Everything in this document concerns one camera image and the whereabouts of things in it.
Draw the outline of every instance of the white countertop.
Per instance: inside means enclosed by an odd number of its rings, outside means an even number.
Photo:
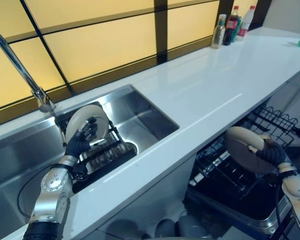
[[[96,98],[131,84],[180,128],[70,199],[64,239],[81,239],[183,163],[300,71],[300,34],[258,28],[243,42],[209,47],[56,104]],[[42,119],[33,112],[0,126],[0,138]],[[26,226],[6,239],[22,239]]]

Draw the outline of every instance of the dishwasher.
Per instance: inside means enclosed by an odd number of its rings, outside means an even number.
[[[300,170],[300,146],[292,146],[297,123],[296,118],[267,106],[266,101],[235,126],[270,136]],[[232,159],[224,141],[222,133],[197,152],[187,197],[257,240],[283,239],[276,217],[276,172],[262,175],[245,170]],[[281,226],[288,233],[296,224],[292,205],[281,189],[278,208]]]

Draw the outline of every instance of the chrome faucet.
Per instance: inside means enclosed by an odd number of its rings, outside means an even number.
[[[36,82],[30,76],[23,64],[20,62],[19,58],[16,56],[14,51],[8,45],[7,41],[1,35],[0,48],[8,57],[10,62],[14,65],[14,67],[17,69],[17,71],[20,73],[20,75],[23,77],[25,82],[31,88],[31,93],[37,100],[39,110],[43,113],[52,112],[55,108],[54,103],[49,99],[45,91],[36,84]]]

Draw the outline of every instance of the red bottle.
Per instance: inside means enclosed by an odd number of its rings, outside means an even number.
[[[228,22],[226,23],[225,27],[225,33],[223,37],[223,45],[230,45],[232,40],[232,34],[237,26],[238,23],[238,9],[239,6],[234,6],[233,12],[231,13],[231,16],[228,19]]]

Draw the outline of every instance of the dish drying rack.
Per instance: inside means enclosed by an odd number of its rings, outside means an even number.
[[[294,137],[292,128],[298,123],[273,107],[260,105],[235,126],[241,126],[258,135],[270,136],[284,149],[289,147]],[[230,196],[241,200],[263,179],[263,175],[245,170],[235,162],[225,148],[225,134],[218,136],[201,149],[195,159],[194,172],[189,184],[196,186],[206,181],[207,191],[226,191]]]
[[[75,111],[55,119],[63,137],[66,134],[68,122]],[[109,121],[108,132],[104,136],[104,140],[95,144],[89,151],[82,153],[78,163],[74,166],[72,171],[73,193],[76,194],[136,155],[136,146],[130,142],[125,142],[112,121]]]

